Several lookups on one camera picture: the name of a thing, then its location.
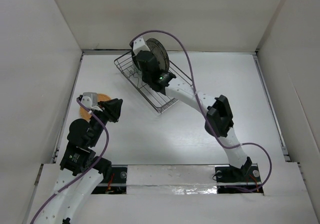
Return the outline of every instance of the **white wall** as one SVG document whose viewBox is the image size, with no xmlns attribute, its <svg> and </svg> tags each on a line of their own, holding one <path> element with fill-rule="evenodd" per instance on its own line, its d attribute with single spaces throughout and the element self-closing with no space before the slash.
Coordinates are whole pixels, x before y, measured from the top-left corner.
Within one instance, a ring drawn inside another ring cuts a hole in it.
<svg viewBox="0 0 320 224">
<path fill-rule="evenodd" d="M 320 0 L 284 0 L 258 53 L 292 160 L 320 218 Z"/>
<path fill-rule="evenodd" d="M 22 223 L 50 161 L 81 50 L 54 0 L 0 0 L 0 217 Z"/>
<path fill-rule="evenodd" d="M 81 48 L 129 48 L 138 33 L 164 29 L 192 51 L 255 51 L 279 0 L 56 2 Z M 166 49 L 180 49 L 169 38 L 161 41 Z"/>
</svg>

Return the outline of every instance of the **purple cable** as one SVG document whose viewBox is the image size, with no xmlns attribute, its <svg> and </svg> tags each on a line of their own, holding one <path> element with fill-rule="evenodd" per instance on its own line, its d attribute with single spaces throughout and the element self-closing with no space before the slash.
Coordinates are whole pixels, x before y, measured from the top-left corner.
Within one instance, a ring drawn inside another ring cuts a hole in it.
<svg viewBox="0 0 320 224">
<path fill-rule="evenodd" d="M 199 105 L 200 111 L 201 111 L 201 113 L 202 113 L 202 115 L 203 115 L 206 123 L 207 123 L 208 126 L 209 126 L 209 129 L 210 129 L 211 133 L 213 133 L 213 136 L 215 137 L 215 139 L 217 140 L 217 142 L 220 144 L 220 146 L 222 146 L 224 149 L 233 149 L 233 148 L 240 147 L 241 144 L 237 144 L 237 145 L 235 145 L 235 146 L 233 146 L 233 147 L 226 147 L 225 145 L 223 145 L 223 143 L 219 140 L 218 136 L 216 135 L 214 129 L 213 129 L 212 126 L 210 125 L 210 122 L 209 122 L 209 120 L 208 120 L 208 118 L 207 118 L 207 116 L 206 116 L 206 113 L 205 113 L 205 111 L 204 111 L 204 109 L 203 109 L 203 107 L 202 107 L 202 105 L 201 105 L 200 99 L 199 99 L 198 94 L 197 94 L 197 89 L 196 89 L 196 87 L 195 87 L 196 84 L 195 84 L 195 79 L 194 79 L 194 71 L 193 71 L 193 69 L 192 69 L 192 65 L 191 65 L 191 61 L 190 61 L 188 52 L 187 52 L 187 50 L 185 49 L 184 45 L 181 43 L 181 41 L 180 41 L 176 36 L 174 36 L 173 34 L 171 34 L 171 33 L 169 33 L 169 32 L 163 31 L 163 30 L 153 29 L 153 30 L 148 30 L 148 31 L 145 31 L 145 32 L 142 32 L 142 33 L 138 34 L 136 37 L 134 37 L 134 38 L 131 40 L 130 45 L 132 45 L 133 42 L 134 42 L 137 38 L 139 38 L 140 36 L 142 36 L 142 35 L 144 35 L 144 34 L 146 34 L 146 33 L 153 33 L 153 32 L 155 32 L 155 33 L 164 33 L 164 34 L 167 34 L 167 35 L 171 36 L 172 38 L 174 38 L 174 39 L 179 43 L 179 45 L 180 45 L 181 48 L 183 49 L 184 54 L 186 55 L 186 59 L 187 59 L 188 64 L 189 64 L 190 75 L 191 75 L 192 86 L 193 86 L 193 92 L 195 93 L 195 99 L 196 99 L 196 101 L 197 101 L 197 103 L 198 103 L 198 105 Z M 268 173 L 265 181 L 264 181 L 263 183 L 261 183 L 257 188 L 248 190 L 248 189 L 245 189 L 245 188 L 238 188 L 238 187 L 235 187 L 235 186 L 230 186 L 230 188 L 237 188 L 237 189 L 239 189 L 239 190 L 241 190 L 241 191 L 243 191 L 243 192 L 254 192 L 254 191 L 256 191 L 257 189 L 261 188 L 261 187 L 268 181 L 268 179 L 269 179 L 269 177 L 270 177 L 270 175 L 271 175 L 271 171 L 272 171 L 272 161 L 271 161 L 271 158 L 270 158 L 270 155 L 268 154 L 268 152 L 267 152 L 267 151 L 264 149 L 264 147 L 262 147 L 261 145 L 256 144 L 256 143 L 243 143 L 242 145 L 243 145 L 243 146 L 244 146 L 244 145 L 254 145 L 254 146 L 257 146 L 257 147 L 261 148 L 261 149 L 265 152 L 265 154 L 266 154 L 266 156 L 268 157 L 268 160 L 269 160 L 269 164 L 270 164 L 269 173 Z"/>
<path fill-rule="evenodd" d="M 77 103 L 87 112 L 89 112 L 90 110 L 87 109 L 81 102 L 79 99 L 76 99 Z M 65 189 L 67 189 L 68 187 L 70 187 L 73 183 L 75 183 L 76 181 L 78 181 L 79 179 L 81 179 L 85 174 L 87 174 L 102 158 L 102 156 L 104 155 L 104 153 L 106 152 L 106 149 L 108 147 L 108 143 L 109 143 L 109 132 L 106 128 L 106 126 L 104 125 L 104 123 L 94 114 L 91 113 L 91 115 L 94 117 L 94 119 L 96 119 L 100 125 L 103 127 L 103 129 L 105 130 L 106 133 L 106 141 L 105 141 L 105 146 L 103 151 L 101 152 L 100 156 L 95 160 L 95 162 L 93 162 L 91 164 L 91 166 L 82 174 L 80 174 L 78 177 L 76 177 L 75 179 L 73 179 L 71 182 L 67 183 L 65 186 L 63 186 L 61 189 L 58 190 L 58 193 L 61 193 L 62 191 L 64 191 Z M 56 194 L 53 194 L 51 197 L 48 198 L 48 200 L 46 200 L 46 202 L 39 208 L 39 210 L 36 212 L 35 216 L 32 218 L 30 224 L 34 224 L 34 222 L 36 221 L 37 217 L 39 216 L 40 212 L 45 208 L 45 206 L 53 199 L 55 198 Z"/>
</svg>

